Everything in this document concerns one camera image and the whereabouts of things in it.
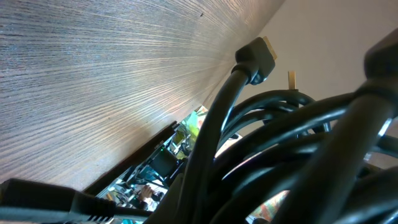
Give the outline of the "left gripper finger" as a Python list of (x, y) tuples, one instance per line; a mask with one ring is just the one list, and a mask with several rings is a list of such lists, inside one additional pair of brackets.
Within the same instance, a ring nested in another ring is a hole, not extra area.
[(118, 207), (68, 187), (20, 179), (1, 184), (1, 220), (36, 223), (105, 223), (113, 218), (144, 221), (150, 211)]

